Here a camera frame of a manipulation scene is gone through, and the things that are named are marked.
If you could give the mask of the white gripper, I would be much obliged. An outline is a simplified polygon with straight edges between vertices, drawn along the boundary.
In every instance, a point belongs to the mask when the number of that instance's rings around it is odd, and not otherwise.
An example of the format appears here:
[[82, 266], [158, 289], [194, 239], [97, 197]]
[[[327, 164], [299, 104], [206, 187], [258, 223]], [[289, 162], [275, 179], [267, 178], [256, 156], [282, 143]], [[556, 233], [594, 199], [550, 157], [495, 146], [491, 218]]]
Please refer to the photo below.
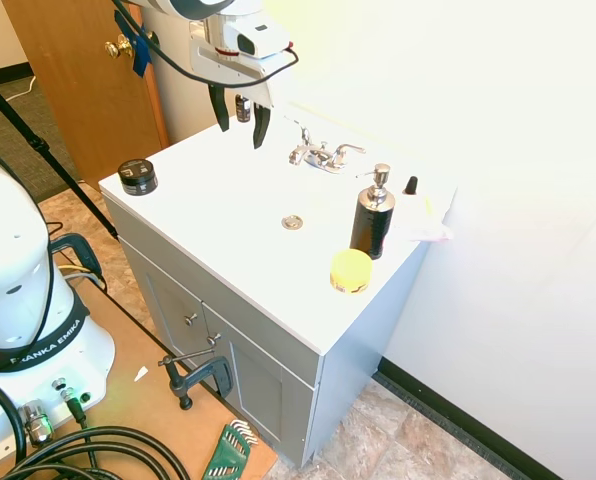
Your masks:
[[[204, 27], [200, 21], [189, 23], [189, 33], [191, 72], [207, 80], [229, 84], [236, 93], [255, 103], [253, 105], [255, 125], [252, 140], [253, 147], [260, 148], [270, 124], [270, 109], [277, 106], [277, 79], [273, 78], [246, 88], [234, 88], [234, 85], [260, 80], [276, 71], [277, 55], [254, 59], [242, 53], [238, 56], [219, 53], [205, 39]], [[223, 132], [226, 132], [229, 129], [230, 116], [225, 100], [225, 89], [209, 85], [208, 92], [217, 124]]]

